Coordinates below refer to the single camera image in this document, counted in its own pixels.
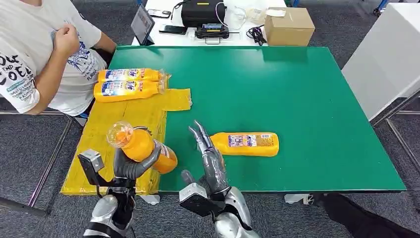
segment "yellow tape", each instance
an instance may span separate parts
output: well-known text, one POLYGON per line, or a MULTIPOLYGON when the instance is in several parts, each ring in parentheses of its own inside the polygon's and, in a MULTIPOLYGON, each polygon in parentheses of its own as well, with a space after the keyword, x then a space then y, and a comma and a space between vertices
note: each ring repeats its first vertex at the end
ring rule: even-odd
MULTIPOLYGON (((190 89, 167 89, 162 95, 148 99, 137 99, 115 103, 98 103, 92 107, 91 114, 83 130, 82 137, 70 165, 61 193, 66 195, 93 195, 95 186, 89 184, 77 155, 87 149, 102 155, 105 168, 99 174, 109 181, 114 177, 113 159, 115 149, 106 141, 106 132, 116 121, 125 120, 133 126, 147 126, 155 139, 164 142, 166 111, 182 111, 191 108, 190 89)), ((147 170, 136 182, 136 194, 157 193, 160 174, 147 170)))

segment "tablet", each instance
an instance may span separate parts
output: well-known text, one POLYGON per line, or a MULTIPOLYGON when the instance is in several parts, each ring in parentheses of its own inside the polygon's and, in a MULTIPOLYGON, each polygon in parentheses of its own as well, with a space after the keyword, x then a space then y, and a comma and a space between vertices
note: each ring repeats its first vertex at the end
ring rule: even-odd
POLYGON ((146 46, 153 44, 150 40, 148 40, 148 37, 154 25, 155 21, 153 21, 145 7, 143 5, 139 5, 136 16, 131 23, 131 29, 133 29, 140 45, 146 46))

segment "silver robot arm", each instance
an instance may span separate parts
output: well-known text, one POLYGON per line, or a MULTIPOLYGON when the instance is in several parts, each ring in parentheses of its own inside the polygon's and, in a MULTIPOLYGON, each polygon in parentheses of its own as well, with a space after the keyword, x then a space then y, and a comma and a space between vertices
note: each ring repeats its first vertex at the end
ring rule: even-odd
POLYGON ((98 171, 104 167, 98 152, 87 150, 78 156, 89 183, 108 187, 106 195, 96 203, 83 237, 124 238, 126 236, 136 206, 134 200, 136 179, 158 160, 160 150, 160 146, 155 144, 152 154, 138 163, 130 160, 121 149, 117 149, 114 157, 115 178, 109 182, 98 174, 98 171))
POLYGON ((241 191, 229 186, 222 155, 214 147, 204 127, 189 127, 202 153, 204 184, 202 187, 187 170, 181 176, 187 186, 179 192, 180 205, 202 217, 212 215, 220 238, 259 238, 251 228, 251 215, 241 191))

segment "clear bottle cap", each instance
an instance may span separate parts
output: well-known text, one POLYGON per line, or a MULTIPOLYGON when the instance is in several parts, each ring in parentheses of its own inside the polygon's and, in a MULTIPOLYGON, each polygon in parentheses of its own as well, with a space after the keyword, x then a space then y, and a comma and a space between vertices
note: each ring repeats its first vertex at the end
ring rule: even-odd
POLYGON ((133 136, 133 127, 126 121, 118 121, 112 125, 106 134, 106 140, 115 148, 123 148, 133 136))
POLYGON ((159 80, 168 80, 170 77, 172 76, 172 74, 166 73, 165 70, 160 69, 159 70, 159 80))
POLYGON ((167 89, 167 80, 162 79, 157 83, 157 91, 160 94, 164 94, 167 89))

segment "orange juice bottle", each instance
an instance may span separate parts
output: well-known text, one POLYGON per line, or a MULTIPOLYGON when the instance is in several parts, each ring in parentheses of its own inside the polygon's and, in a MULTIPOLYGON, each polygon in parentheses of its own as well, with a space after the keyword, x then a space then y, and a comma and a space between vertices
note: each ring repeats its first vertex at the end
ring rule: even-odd
POLYGON ((275 156, 278 153, 278 136, 271 132, 220 132, 210 136, 222 155, 275 156))
POLYGON ((108 81, 98 82, 94 96, 98 102, 110 103, 138 98, 149 98, 154 94, 163 94, 166 81, 108 81))
POLYGON ((178 159, 169 147, 153 140, 147 130, 134 129, 128 122, 115 123, 108 130, 106 139, 112 146, 121 148, 127 157, 137 162, 147 158, 153 152, 155 143, 158 144, 161 147, 160 156, 153 164, 153 168, 161 174, 171 172, 178 165, 178 159))
POLYGON ((154 70, 151 68, 130 68, 130 69, 105 69, 98 73, 98 81, 153 81, 169 79, 170 74, 163 69, 154 70))

